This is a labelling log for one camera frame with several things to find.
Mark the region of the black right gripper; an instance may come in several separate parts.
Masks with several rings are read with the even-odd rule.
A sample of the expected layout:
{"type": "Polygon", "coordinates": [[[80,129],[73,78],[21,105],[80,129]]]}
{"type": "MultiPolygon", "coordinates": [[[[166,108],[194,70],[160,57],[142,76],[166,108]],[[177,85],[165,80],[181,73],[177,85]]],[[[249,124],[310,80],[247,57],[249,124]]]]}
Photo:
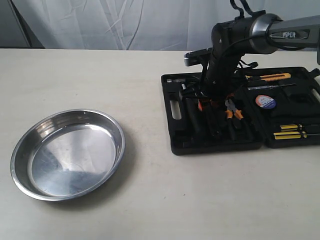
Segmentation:
{"type": "MultiPolygon", "coordinates": [[[[233,90],[233,76],[244,55],[244,53],[213,48],[208,62],[208,69],[201,84],[202,93],[206,97],[215,100],[224,99],[231,93],[233,90]]],[[[206,103],[198,99],[197,107],[200,111],[203,111],[206,103]]]]}

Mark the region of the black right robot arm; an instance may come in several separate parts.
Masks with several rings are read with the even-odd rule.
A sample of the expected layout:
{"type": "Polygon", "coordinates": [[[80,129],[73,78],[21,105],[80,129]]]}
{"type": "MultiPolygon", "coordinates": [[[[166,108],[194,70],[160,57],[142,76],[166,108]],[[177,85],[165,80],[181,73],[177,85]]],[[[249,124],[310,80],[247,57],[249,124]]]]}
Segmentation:
{"type": "Polygon", "coordinates": [[[239,18],[217,23],[211,31],[212,51],[199,87],[204,97],[223,100],[234,91],[234,74],[246,54],[320,47],[320,17],[282,20],[278,15],[239,18]]]}

